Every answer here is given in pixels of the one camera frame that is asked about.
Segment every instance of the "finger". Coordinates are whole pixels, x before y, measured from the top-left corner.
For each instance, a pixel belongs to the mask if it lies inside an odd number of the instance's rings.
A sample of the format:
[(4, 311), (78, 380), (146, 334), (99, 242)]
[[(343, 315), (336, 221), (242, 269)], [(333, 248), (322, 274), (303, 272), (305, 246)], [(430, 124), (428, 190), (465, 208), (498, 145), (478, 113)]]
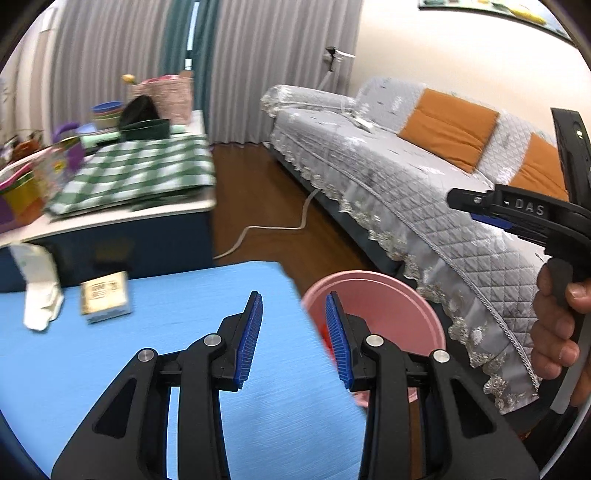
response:
[(552, 295), (552, 276), (550, 275), (548, 265), (544, 264), (540, 269), (536, 284), (538, 285), (538, 288), (542, 292), (543, 296), (547, 297)]
[(547, 330), (564, 340), (568, 340), (572, 336), (574, 332), (573, 316), (567, 310), (559, 307), (554, 297), (544, 297), (538, 292), (535, 294), (533, 306), (538, 322)]
[(591, 312), (591, 278), (566, 285), (566, 301), (579, 313)]
[(591, 393), (591, 376), (587, 369), (583, 371), (577, 386), (574, 388), (573, 395), (570, 397), (570, 404), (575, 407), (580, 407), (585, 403), (589, 394)]
[(579, 357), (579, 346), (572, 340), (563, 340), (535, 322), (530, 332), (534, 347), (539, 353), (564, 367), (570, 367)]
[(534, 367), (534, 372), (544, 380), (553, 380), (560, 375), (562, 367), (554, 363), (547, 356), (542, 355), (537, 350), (531, 352), (531, 366)]

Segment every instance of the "orange cushion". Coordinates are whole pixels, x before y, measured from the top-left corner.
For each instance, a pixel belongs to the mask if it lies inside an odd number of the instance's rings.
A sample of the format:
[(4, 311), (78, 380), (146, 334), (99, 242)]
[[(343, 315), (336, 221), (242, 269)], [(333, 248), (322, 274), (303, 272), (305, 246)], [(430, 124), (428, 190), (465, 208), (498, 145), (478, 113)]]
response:
[(398, 136), (471, 173), (498, 116), (484, 106), (426, 89)]
[(531, 134), (521, 168), (509, 185), (569, 201), (558, 150), (536, 134)]

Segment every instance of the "checkered cloth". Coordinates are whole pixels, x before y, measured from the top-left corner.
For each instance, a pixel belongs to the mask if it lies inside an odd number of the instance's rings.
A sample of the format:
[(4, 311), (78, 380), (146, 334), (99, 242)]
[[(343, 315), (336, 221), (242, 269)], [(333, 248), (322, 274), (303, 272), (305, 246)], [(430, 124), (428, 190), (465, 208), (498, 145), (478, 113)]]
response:
[(199, 187), (215, 184), (204, 136), (123, 142), (87, 160), (46, 209), (59, 217), (78, 215), (115, 205), (186, 197)]

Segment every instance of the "silver screw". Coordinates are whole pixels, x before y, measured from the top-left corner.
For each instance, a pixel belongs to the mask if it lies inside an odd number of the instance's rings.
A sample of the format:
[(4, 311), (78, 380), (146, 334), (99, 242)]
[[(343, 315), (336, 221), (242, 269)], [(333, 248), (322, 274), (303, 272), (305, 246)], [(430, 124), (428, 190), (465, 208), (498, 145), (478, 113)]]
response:
[(436, 350), (433, 353), (433, 358), (436, 362), (444, 364), (446, 362), (449, 362), (449, 353), (447, 353), (445, 350)]
[(212, 333), (203, 339), (203, 343), (205, 343), (207, 346), (218, 346), (220, 343), (222, 343), (222, 337), (220, 337), (217, 333)]
[(149, 348), (145, 348), (140, 353), (138, 353), (138, 360), (140, 362), (149, 362), (153, 358), (154, 358), (154, 351), (150, 350)]
[(365, 341), (369, 346), (382, 346), (384, 344), (384, 339), (379, 335), (369, 335)]

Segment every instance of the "sofa armrest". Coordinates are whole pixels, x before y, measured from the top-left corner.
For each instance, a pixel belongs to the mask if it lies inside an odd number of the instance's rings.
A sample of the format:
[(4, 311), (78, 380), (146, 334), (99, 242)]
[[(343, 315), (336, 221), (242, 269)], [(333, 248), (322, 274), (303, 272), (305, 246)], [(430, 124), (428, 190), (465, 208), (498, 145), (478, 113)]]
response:
[(272, 118), (284, 108), (351, 112), (354, 106), (352, 97), (291, 85), (275, 85), (261, 98), (261, 110)]

